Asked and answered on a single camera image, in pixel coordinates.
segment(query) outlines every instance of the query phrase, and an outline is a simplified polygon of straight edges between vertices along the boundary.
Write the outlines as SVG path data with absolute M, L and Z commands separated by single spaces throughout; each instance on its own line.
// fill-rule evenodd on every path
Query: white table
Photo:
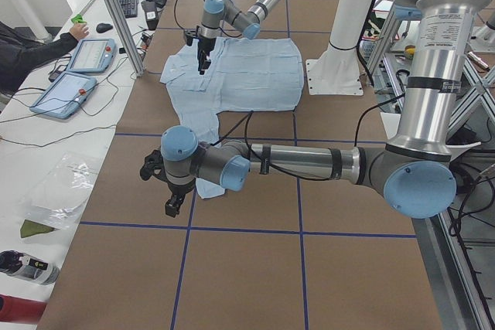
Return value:
M 90 0 L 81 0 L 81 8 Z M 84 14 L 84 20 L 90 28 L 90 38 L 113 38 L 117 47 L 122 44 L 117 31 L 112 29 L 104 34 L 97 34 L 96 25 L 100 22 L 111 23 L 104 0 L 96 0 Z M 66 32 L 72 23 L 70 20 L 62 28 Z M 139 6 L 138 17 L 128 19 L 131 33 L 137 33 L 146 27 L 142 9 Z M 137 42 L 141 33 L 135 35 Z M 125 54 L 116 54 L 111 66 L 104 74 L 96 76 L 97 81 L 102 81 L 118 64 Z M 47 88 L 50 85 L 48 72 L 53 68 L 53 63 L 32 72 L 23 87 Z M 0 135 L 11 141 L 22 143 L 45 144 L 59 138 L 71 135 L 76 131 L 86 131 L 95 127 L 107 127 L 117 124 L 126 102 L 131 93 L 135 75 L 131 64 L 126 60 L 122 66 L 112 74 L 110 80 L 118 87 L 118 93 L 114 100 L 98 115 L 87 116 L 79 110 L 66 121 L 56 121 L 44 117 L 30 117 L 20 121 L 0 123 Z M 88 97 L 84 109 L 89 113 L 99 111 L 112 97 L 115 87 L 104 81 Z M 30 105 L 39 96 L 35 90 L 24 90 L 15 95 L 23 103 Z M 11 100 L 0 114 L 0 121 L 17 117 L 32 115 L 29 109 L 21 103 Z M 52 233 L 20 238 L 20 227 L 25 219 L 24 211 L 19 208 L 19 200 L 52 170 L 57 162 L 67 152 L 97 158 L 99 167 L 107 154 L 111 140 L 115 133 L 115 127 L 100 129 L 85 134 L 78 134 L 45 148 L 35 148 L 24 145 L 14 145 L 6 141 L 0 141 L 0 251 L 17 250 L 30 253 L 35 257 L 48 262 L 53 262 L 62 267 L 65 256 L 76 232 L 77 225 L 68 230 L 56 230 Z M 28 281 L 22 281 L 5 274 L 0 274 L 0 293 L 28 298 L 38 301 L 48 301 L 53 285 L 41 286 Z M 1 330 L 32 329 L 34 325 L 20 325 L 0 322 Z

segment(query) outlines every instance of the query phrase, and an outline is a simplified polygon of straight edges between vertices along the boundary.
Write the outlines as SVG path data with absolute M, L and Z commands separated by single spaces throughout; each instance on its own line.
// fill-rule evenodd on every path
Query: blue joint cap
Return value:
M 198 147 L 198 137 L 183 125 L 171 127 L 162 135 L 161 153 L 165 160 L 180 162 L 191 156 Z
M 253 23 L 249 25 L 244 31 L 242 35 L 249 40 L 256 39 L 256 36 L 260 33 L 261 26 L 259 23 Z
M 447 209 L 456 197 L 456 180 L 438 162 L 411 162 L 387 179 L 385 200 L 411 218 L 429 218 Z
M 423 14 L 417 8 L 395 5 L 395 18 L 401 21 L 421 21 Z
M 220 185 L 232 191 L 241 191 L 251 163 L 240 155 L 234 156 L 220 174 Z
M 205 0 L 204 10 L 211 15 L 217 15 L 224 11 L 224 0 Z

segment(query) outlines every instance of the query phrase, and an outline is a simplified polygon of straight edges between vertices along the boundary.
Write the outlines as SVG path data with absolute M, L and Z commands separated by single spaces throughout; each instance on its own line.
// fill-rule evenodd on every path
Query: clear plastic bag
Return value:
M 101 160 L 65 154 L 38 185 L 20 200 L 24 217 L 57 229 L 66 229 L 80 218 L 93 190 Z

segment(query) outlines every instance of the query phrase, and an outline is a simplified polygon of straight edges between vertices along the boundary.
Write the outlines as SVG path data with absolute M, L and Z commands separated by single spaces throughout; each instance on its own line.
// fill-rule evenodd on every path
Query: blue device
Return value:
M 103 73 L 114 58 L 113 39 L 82 39 L 70 58 L 66 71 L 75 73 Z
M 36 114 L 67 119 L 96 87 L 96 79 L 64 71 L 29 108 Z

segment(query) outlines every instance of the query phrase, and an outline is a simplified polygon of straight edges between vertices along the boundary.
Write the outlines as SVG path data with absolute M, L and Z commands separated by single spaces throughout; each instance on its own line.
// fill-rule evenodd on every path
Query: white cloth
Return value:
M 217 38 L 204 75 L 197 70 L 196 54 L 195 40 L 167 59 L 160 81 L 180 123 L 200 141 L 218 140 L 217 114 L 222 111 L 289 111 L 301 98 L 302 58 L 290 39 Z M 199 179 L 196 188 L 204 199 L 224 193 Z

